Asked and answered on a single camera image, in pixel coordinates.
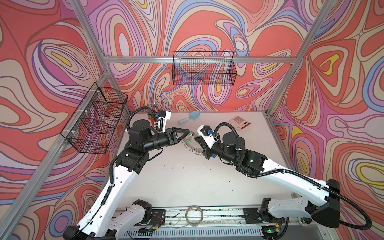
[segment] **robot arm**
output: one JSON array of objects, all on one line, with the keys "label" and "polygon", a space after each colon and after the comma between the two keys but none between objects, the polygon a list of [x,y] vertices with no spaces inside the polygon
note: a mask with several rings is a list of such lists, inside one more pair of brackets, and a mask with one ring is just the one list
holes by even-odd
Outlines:
[{"label": "robot arm", "polygon": [[[231,132],[224,134],[223,142],[217,133],[221,126],[227,126]],[[263,199],[258,209],[260,219],[282,217],[312,218],[317,223],[330,228],[340,224],[361,230],[369,229],[372,222],[368,214],[357,204],[340,194],[340,183],[334,179],[327,182],[304,176],[285,168],[261,153],[245,148],[245,140],[239,137],[235,128],[227,122],[220,123],[213,131],[209,126],[198,128],[195,140],[203,148],[203,155],[209,159],[212,155],[233,164],[236,170],[247,177],[261,178],[283,186],[302,197],[297,199]],[[365,218],[365,225],[353,225],[339,220],[342,199],[356,208]]]},{"label": "robot arm", "polygon": [[[91,209],[79,221],[77,226],[68,226],[63,234],[65,240],[108,240],[118,239],[125,231],[137,223],[147,224],[151,218],[151,205],[137,200],[131,208],[111,220],[118,203],[133,180],[141,172],[149,158],[149,151],[179,143],[190,132],[188,129],[165,128],[170,113],[159,114],[154,129],[149,121],[137,120],[129,127],[129,141],[123,151],[115,157],[109,169],[109,185],[106,185]],[[223,142],[217,133],[221,126],[228,126],[232,132],[223,136]],[[265,155],[245,148],[245,141],[239,137],[236,130],[228,123],[219,124],[213,131],[209,126],[198,129],[195,140],[203,148],[203,155],[209,159],[213,154],[233,164],[236,170],[248,177],[263,178],[290,189],[302,197],[288,200],[265,198],[257,210],[261,221],[271,222],[282,217],[312,218],[314,221],[331,228],[339,224],[361,230],[372,226],[371,219],[358,205],[340,195],[339,182],[330,179],[327,182],[303,176],[268,159]],[[355,207],[365,218],[365,225],[353,225],[339,220],[339,199]]]},{"label": "robot arm", "polygon": [[129,210],[111,219],[124,193],[146,162],[161,153],[149,158],[149,151],[175,145],[189,134],[188,129],[165,128],[166,120],[170,119],[170,112],[160,112],[159,115],[156,129],[148,120],[143,119],[135,121],[133,126],[129,127],[133,114],[129,117],[127,121],[129,141],[110,164],[109,184],[104,187],[78,225],[67,227],[63,234],[65,240],[118,239],[133,225],[146,224],[150,221],[151,204],[142,200],[135,201]]}]

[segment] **black wire basket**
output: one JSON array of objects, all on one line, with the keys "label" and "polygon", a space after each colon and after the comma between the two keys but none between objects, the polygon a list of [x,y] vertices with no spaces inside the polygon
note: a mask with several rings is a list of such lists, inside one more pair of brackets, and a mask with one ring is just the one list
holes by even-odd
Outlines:
[{"label": "black wire basket", "polygon": [[174,85],[231,85],[237,71],[232,51],[174,51]]},{"label": "black wire basket", "polygon": [[72,129],[62,135],[78,152],[106,154],[127,99],[118,90],[97,87]]}]

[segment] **vent grille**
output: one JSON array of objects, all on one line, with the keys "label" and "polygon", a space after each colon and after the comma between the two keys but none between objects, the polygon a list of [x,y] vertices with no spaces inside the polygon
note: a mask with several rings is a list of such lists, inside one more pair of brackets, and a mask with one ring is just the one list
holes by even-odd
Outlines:
[{"label": "vent grille", "polygon": [[133,238],[190,238],[190,237],[244,237],[263,236],[261,226],[235,226],[235,227],[161,227],[152,233],[139,233],[138,229],[131,228],[129,234]]}]

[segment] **white tabletop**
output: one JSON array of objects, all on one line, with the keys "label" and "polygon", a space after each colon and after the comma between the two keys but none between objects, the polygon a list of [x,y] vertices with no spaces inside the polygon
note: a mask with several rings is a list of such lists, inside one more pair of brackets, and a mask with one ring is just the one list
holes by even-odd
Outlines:
[{"label": "white tabletop", "polygon": [[[186,128],[194,132],[200,125],[215,129],[219,123],[235,116],[252,123],[238,131],[239,136],[245,139],[247,149],[286,165],[261,112],[201,113],[198,118],[183,124],[178,124],[178,121],[188,117],[188,113],[172,113],[166,127]],[[148,118],[146,114],[136,114],[131,125],[138,119]],[[223,126],[218,132],[223,136],[229,131],[228,127]],[[125,132],[119,152],[128,138]],[[151,151],[149,156],[158,152]],[[147,162],[119,207],[130,206],[137,199],[147,201],[153,207],[254,205],[260,204],[266,197],[288,199],[291,198],[291,192],[272,182],[246,177],[237,172],[234,166],[221,163],[217,157],[207,160],[204,156],[195,155],[181,142],[165,147],[161,155]]]}]

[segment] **colorful wall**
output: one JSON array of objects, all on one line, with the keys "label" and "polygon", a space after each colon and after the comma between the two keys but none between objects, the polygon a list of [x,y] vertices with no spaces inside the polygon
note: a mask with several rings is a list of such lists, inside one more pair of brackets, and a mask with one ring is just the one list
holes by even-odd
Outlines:
[{"label": "colorful wall", "polygon": [[[171,56],[174,50],[232,50],[235,56],[295,56],[321,0],[81,0],[111,56]],[[272,113],[296,169],[341,182],[384,234],[384,3],[340,0]],[[171,65],[115,63],[129,106],[171,111],[266,110],[288,64],[236,65],[234,86],[174,86]],[[54,143],[102,70],[69,0],[0,0],[0,217]],[[12,239],[54,239],[95,201],[110,156],[68,147]],[[343,219],[360,216],[342,205]]]},{"label": "colorful wall", "polygon": [[[232,50],[235,56],[295,56],[320,0],[88,1],[109,56],[172,56],[175,50]],[[171,111],[265,110],[288,65],[237,64],[234,86],[174,86],[171,64],[115,63],[112,72],[140,106]]]},{"label": "colorful wall", "polygon": [[[272,113],[293,165],[336,179],[373,226],[340,239],[384,238],[384,3],[339,1]],[[342,202],[342,219],[364,222]]]},{"label": "colorful wall", "polygon": [[[0,1],[0,218],[101,73],[67,1]],[[82,218],[123,121],[106,155],[66,148],[11,239],[60,237]]]}]

